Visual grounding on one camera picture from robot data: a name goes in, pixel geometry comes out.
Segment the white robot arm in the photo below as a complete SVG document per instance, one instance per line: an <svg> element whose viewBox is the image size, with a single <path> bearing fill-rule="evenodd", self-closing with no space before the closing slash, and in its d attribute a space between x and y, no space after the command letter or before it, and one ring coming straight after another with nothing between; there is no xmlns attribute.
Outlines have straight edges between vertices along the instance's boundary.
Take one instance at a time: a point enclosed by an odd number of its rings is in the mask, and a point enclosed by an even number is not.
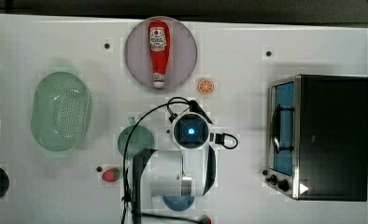
<svg viewBox="0 0 368 224"><path fill-rule="evenodd" d="M169 133L171 147L157 149L147 163L144 189L151 197L204 196L216 179L218 134L223 134L223 128L205 116L194 112L178 116Z"/></svg>

